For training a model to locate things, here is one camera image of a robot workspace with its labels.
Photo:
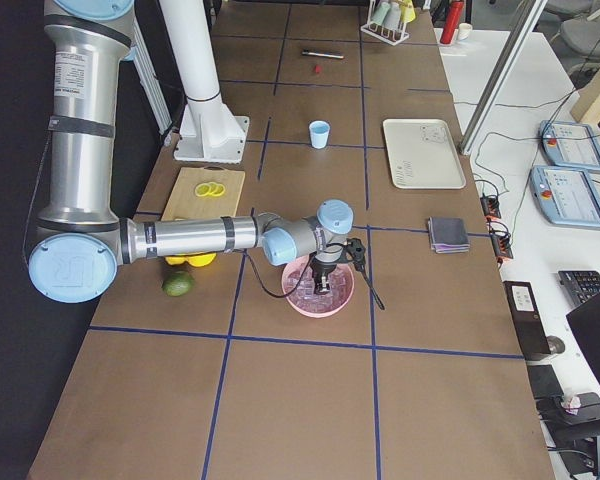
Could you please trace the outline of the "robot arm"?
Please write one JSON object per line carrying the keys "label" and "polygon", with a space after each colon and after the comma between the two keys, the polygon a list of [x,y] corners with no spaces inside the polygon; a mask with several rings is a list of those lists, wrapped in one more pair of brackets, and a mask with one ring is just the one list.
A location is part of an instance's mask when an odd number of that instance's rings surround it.
{"label": "robot arm", "polygon": [[54,42],[50,200],[38,216],[40,240],[28,261],[46,297],[80,303],[101,295],[117,269],[138,259],[262,248],[280,266],[307,257],[315,290],[346,259],[353,212],[337,199],[290,222],[275,214],[137,223],[110,207],[120,62],[134,39],[130,1],[48,1]]}

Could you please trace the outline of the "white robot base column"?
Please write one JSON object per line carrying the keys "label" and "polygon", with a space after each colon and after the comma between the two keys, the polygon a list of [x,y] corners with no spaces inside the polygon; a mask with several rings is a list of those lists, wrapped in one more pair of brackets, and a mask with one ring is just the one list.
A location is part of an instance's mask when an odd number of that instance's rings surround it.
{"label": "white robot base column", "polygon": [[174,157],[240,163],[250,120],[222,99],[203,3],[162,0],[160,7],[187,101]]}

